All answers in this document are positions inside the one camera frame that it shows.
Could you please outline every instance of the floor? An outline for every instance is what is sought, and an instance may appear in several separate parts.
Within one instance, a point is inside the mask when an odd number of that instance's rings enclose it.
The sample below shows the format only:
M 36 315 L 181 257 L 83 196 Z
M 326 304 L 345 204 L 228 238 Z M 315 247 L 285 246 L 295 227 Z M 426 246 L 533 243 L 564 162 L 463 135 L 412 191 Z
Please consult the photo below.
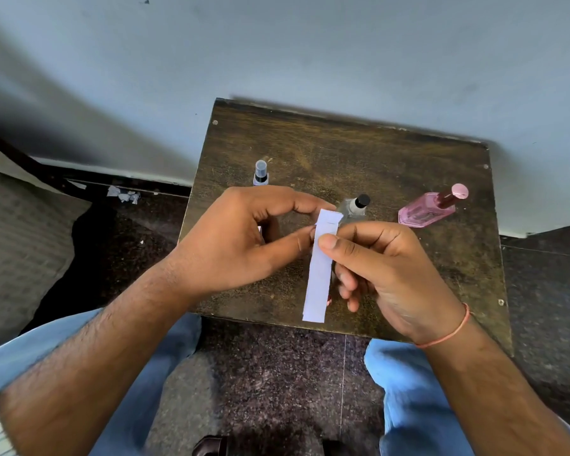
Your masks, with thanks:
M 109 199 L 75 224 L 75 262 L 29 328 L 107 304 L 176 244 L 186 199 L 142 193 Z M 570 227 L 504 237 L 515 361 L 570 423 Z M 72 303 L 62 304 L 68 288 Z M 319 455 L 323 438 L 377 455 L 380 390 L 367 374 L 367 339 L 278 326 L 204 320 L 198 352 L 171 375 L 148 449 L 190 454 L 208 434 L 236 436 L 236 454 Z

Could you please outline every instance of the black bottle cap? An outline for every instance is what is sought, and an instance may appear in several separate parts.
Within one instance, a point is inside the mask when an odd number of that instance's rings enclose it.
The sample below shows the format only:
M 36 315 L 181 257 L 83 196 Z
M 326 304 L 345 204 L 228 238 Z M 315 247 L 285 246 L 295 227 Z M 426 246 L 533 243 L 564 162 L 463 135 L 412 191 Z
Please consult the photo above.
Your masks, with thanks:
M 355 198 L 355 206 L 357 206 L 357 208 L 365 208 L 369 204 L 370 196 L 365 193 L 362 193 L 357 198 Z

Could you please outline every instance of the leg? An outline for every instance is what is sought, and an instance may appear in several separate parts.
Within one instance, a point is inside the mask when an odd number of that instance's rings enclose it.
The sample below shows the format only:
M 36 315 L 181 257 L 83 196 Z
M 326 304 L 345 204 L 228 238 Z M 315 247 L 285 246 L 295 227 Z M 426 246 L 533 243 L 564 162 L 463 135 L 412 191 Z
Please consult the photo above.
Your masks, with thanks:
M 98 312 L 55 320 L 0 346 L 0 389 L 78 332 Z M 177 364 L 194 353 L 199 336 L 198 315 L 186 314 L 175 323 L 99 436 L 91 451 L 93 456 L 142 453 L 163 384 Z
M 365 366 L 385 391 L 382 456 L 473 455 L 424 352 L 412 344 L 372 339 Z

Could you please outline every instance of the forearm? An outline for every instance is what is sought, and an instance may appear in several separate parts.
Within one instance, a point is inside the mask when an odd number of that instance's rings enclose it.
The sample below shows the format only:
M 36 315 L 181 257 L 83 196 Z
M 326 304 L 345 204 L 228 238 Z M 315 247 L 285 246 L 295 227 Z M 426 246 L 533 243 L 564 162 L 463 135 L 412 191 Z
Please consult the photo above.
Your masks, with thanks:
M 163 261 L 149 269 L 78 334 L 0 392 L 0 420 L 19 454 L 89 453 L 190 303 L 174 290 L 167 266 Z
M 570 432 L 476 322 L 426 355 L 477 456 L 570 455 Z

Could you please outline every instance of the white wall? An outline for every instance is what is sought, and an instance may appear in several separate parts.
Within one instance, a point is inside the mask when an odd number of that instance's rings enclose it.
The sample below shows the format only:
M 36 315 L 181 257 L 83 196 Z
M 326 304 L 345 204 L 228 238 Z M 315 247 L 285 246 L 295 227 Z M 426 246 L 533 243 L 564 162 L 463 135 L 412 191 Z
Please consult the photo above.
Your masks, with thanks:
M 0 131 L 191 183 L 216 97 L 491 141 L 501 231 L 570 225 L 570 0 L 0 0 Z

